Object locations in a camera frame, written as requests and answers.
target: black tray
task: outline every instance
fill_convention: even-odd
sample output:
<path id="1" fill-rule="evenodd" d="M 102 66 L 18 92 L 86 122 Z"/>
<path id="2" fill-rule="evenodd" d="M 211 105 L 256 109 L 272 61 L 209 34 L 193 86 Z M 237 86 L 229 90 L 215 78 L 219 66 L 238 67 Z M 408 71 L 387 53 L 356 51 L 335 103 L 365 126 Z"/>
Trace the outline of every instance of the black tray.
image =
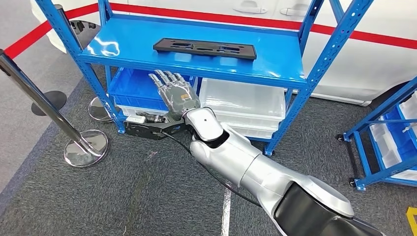
<path id="1" fill-rule="evenodd" d="M 190 53 L 250 60 L 256 59 L 255 48 L 250 44 L 163 38 L 153 45 L 153 49 L 164 52 Z"/>

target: gray carpet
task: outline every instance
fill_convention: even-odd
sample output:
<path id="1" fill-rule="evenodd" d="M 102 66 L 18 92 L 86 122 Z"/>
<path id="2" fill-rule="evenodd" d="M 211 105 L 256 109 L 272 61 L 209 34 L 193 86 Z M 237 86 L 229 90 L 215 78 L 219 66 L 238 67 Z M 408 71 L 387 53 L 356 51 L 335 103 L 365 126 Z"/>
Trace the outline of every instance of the gray carpet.
<path id="1" fill-rule="evenodd" d="M 80 131 L 104 131 L 111 143 L 108 156 L 92 167 L 76 169 L 63 160 L 68 138 L 62 132 L 47 144 L 38 143 L 44 150 L 34 155 L 32 168 L 21 170 L 27 173 L 23 183 L 8 188 L 13 194 L 2 204 L 0 235 L 121 236 L 125 229 L 125 236 L 220 235 L 223 187 L 173 141 L 120 135 L 112 124 L 91 120 L 87 105 L 94 94 L 84 85 L 72 97 L 76 102 L 66 117 Z M 405 213 L 408 206 L 417 207 L 414 188 L 381 183 L 358 192 L 348 185 L 353 176 L 348 152 L 334 136 L 368 112 L 369 108 L 310 99 L 273 159 L 329 183 L 351 200 L 358 217 L 387 236 L 411 236 Z M 189 140 L 185 134 L 178 138 Z M 278 232 L 260 208 L 232 195 L 229 235 Z"/>

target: robot forearm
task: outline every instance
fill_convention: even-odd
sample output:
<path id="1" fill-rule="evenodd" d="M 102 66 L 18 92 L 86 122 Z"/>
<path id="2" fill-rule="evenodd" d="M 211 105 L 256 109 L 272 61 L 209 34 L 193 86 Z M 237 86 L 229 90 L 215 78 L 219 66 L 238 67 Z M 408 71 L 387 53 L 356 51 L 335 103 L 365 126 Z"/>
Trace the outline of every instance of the robot forearm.
<path id="1" fill-rule="evenodd" d="M 381 236 L 355 220 L 350 202 L 312 176 L 290 170 L 262 155 L 250 141 L 224 123 L 210 109 L 184 115 L 195 134 L 190 150 L 202 164 L 246 188 L 283 235 Z"/>

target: white floor line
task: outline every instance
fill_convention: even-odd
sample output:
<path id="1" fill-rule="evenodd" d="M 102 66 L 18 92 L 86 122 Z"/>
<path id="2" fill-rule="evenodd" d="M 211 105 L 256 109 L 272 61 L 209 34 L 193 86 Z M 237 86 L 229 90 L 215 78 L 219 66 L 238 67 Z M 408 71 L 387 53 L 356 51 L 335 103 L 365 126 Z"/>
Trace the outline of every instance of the white floor line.
<path id="1" fill-rule="evenodd" d="M 222 235 L 221 236 L 229 236 L 230 197 L 231 197 L 231 195 L 232 195 L 232 192 L 229 189 L 224 190 Z"/>

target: red stripe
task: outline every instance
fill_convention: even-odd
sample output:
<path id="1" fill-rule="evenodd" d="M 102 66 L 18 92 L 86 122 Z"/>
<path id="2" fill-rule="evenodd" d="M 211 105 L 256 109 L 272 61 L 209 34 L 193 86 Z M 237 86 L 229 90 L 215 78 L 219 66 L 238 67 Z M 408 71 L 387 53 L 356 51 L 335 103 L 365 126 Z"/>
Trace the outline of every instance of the red stripe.
<path id="1" fill-rule="evenodd" d="M 184 11 L 184 10 L 173 10 L 149 6 L 137 6 L 137 5 L 126 5 L 120 3 L 111 3 L 111 8 L 114 11 L 124 11 L 124 12 L 133 12 L 141 13 L 147 15 L 156 15 L 156 16 L 167 16 L 167 17 L 178 17 L 192 20 L 202 20 L 202 21 L 213 21 L 213 22 L 223 22 L 223 23 L 233 23 L 233 24 L 243 24 L 243 25 L 252 25 L 252 26 L 263 26 L 263 27 L 275 27 L 282 29 L 297 30 L 300 27 L 300 22 L 294 21 L 281 21 L 281 20 L 270 20 L 270 19 L 261 19 L 254 17 L 242 17 L 242 16 L 231 16 L 231 15 L 222 15 L 214 13 L 205 13 L 205 12 L 195 12 L 195 11 Z"/>
<path id="2" fill-rule="evenodd" d="M 98 4 L 91 4 L 88 6 L 83 6 L 80 8 L 72 9 L 67 11 L 65 14 L 68 19 L 72 19 L 79 16 L 84 16 L 90 13 L 94 13 L 98 11 Z M 51 25 L 48 21 L 38 25 L 34 28 L 31 32 L 17 40 L 15 43 L 10 45 L 8 48 L 4 50 L 4 52 L 10 57 L 15 58 L 40 38 L 42 38 L 47 32 L 52 29 Z"/>
<path id="3" fill-rule="evenodd" d="M 157 7 L 148 7 L 148 6 L 136 6 L 136 5 L 127 5 L 120 3 L 111 3 L 111 7 L 115 11 L 124 11 L 124 12 L 133 12 L 141 13 L 147 15 L 156 15 L 156 16 L 166 16 L 166 17 L 177 17 L 185 18 L 192 20 L 203 20 L 203 21 L 213 21 L 213 22 L 222 22 L 222 23 L 232 23 L 232 24 L 241 24 L 241 25 L 251 25 L 251 26 L 262 26 L 262 27 L 274 27 L 281 29 L 297 30 L 300 27 L 300 22 L 294 21 L 282 21 L 282 20 L 271 20 L 271 19 L 261 19 L 253 17 L 242 17 L 242 16 L 231 16 L 231 15 L 222 15 L 222 14 L 213 14 L 213 13 L 204 13 L 204 12 L 194 12 L 194 11 L 184 11 L 184 10 L 173 10 L 173 9 L 164 9 Z M 68 19 L 75 17 L 87 15 L 98 11 L 98 4 L 91 4 L 69 10 L 66 12 Z M 15 58 L 21 52 L 23 52 L 30 45 L 35 43 L 43 35 L 45 35 L 51 26 L 48 22 L 44 22 L 32 30 L 27 35 L 23 36 L 21 39 L 16 41 L 14 44 L 6 48 L 5 53 L 11 58 Z M 334 31 L 334 27 L 323 26 L 314 24 L 311 28 L 312 32 L 322 33 L 331 35 Z M 351 39 L 357 39 L 361 41 L 387 44 L 403 48 L 417 49 L 417 40 L 392 37 L 374 33 L 367 33 L 361 31 L 354 31 L 350 37 Z"/>
<path id="4" fill-rule="evenodd" d="M 31 32 L 23 36 L 21 39 L 17 40 L 15 43 L 10 45 L 4 50 L 10 58 L 17 57 L 20 53 L 30 47 L 33 43 L 38 41 L 42 36 L 44 36 L 48 31 L 51 30 L 51 25 L 46 21 L 40 24 L 38 27 L 33 29 Z"/>
<path id="5" fill-rule="evenodd" d="M 156 16 L 167 16 L 167 17 L 178 17 L 185 19 L 193 20 L 202 20 L 202 21 L 213 21 L 213 22 L 223 22 L 223 23 L 232 23 L 232 24 L 242 24 L 242 25 L 251 25 L 251 26 L 262 26 L 262 27 L 274 27 L 288 30 L 297 30 L 300 28 L 300 22 L 294 21 L 282 21 L 282 20 L 271 20 L 271 19 L 261 19 L 253 17 L 242 17 L 242 16 L 230 16 L 230 15 L 221 15 L 213 13 L 204 13 L 204 12 L 194 12 L 194 11 L 184 11 L 184 10 L 172 10 L 164 9 L 157 7 L 148 7 L 148 6 L 136 6 L 136 5 L 126 5 L 120 3 L 111 3 L 112 9 L 115 11 L 124 11 L 124 12 L 133 12 L 141 13 L 147 15 L 156 15 Z M 311 28 L 311 32 L 322 33 L 331 35 L 334 31 L 334 27 L 323 26 L 314 24 Z M 403 48 L 417 49 L 417 40 L 392 37 L 374 33 L 366 33 L 361 31 L 354 31 L 351 35 L 352 39 L 357 39 L 361 41 L 373 42 L 387 44 Z"/>

